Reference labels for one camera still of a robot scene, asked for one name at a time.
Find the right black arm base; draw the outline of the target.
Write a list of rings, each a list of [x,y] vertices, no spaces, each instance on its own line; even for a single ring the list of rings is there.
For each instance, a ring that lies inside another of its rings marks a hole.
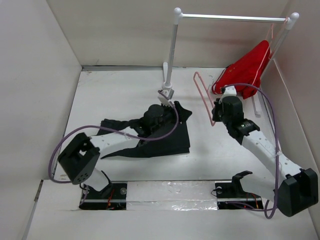
[[[216,181],[211,194],[216,197],[219,210],[263,210],[262,198],[254,193],[245,192],[240,180],[252,174],[250,171],[242,171],[234,175],[230,180]]]

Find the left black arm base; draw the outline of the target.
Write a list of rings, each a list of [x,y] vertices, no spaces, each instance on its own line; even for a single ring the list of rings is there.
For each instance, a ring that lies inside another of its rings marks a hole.
[[[79,208],[81,210],[121,211],[127,209],[128,182],[113,182],[105,196],[85,184],[80,185],[82,194]]]

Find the black trousers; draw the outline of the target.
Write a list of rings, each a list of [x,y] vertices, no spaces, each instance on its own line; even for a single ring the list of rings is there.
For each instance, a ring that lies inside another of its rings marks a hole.
[[[105,128],[114,129],[117,131],[122,131],[126,127],[133,126],[142,127],[140,119],[131,119],[128,121],[119,121],[113,119],[107,119],[101,121],[100,126]],[[161,137],[169,132],[174,126],[173,122],[169,122],[165,126],[165,129],[159,129],[155,132],[154,136],[151,138]],[[188,154],[190,152],[190,139],[188,134],[187,123],[179,123],[174,132],[166,138],[158,141],[150,141],[144,143],[144,141],[139,141],[138,145],[134,148],[125,148],[110,154],[102,155],[100,158],[110,158],[110,157],[128,157],[128,158],[152,158],[152,157],[163,157],[178,154]]]

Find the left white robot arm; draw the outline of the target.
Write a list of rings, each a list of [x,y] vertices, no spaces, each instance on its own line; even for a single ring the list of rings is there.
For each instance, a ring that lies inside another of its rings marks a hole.
[[[112,182],[96,168],[107,157],[154,158],[188,154],[190,138],[187,120],[192,111],[181,106],[153,104],[139,119],[104,119],[97,135],[78,133],[57,160],[73,185],[83,185],[100,198],[107,198]]]

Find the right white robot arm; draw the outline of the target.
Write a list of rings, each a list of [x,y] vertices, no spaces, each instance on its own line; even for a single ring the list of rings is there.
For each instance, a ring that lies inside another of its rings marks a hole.
[[[235,174],[231,179],[231,191],[235,196],[253,193],[272,200],[287,217],[319,202],[317,173],[311,168],[303,169],[279,152],[260,127],[244,117],[243,104],[237,96],[217,98],[212,114],[213,120],[222,122],[228,134],[274,176],[274,182],[267,182],[249,170]]]

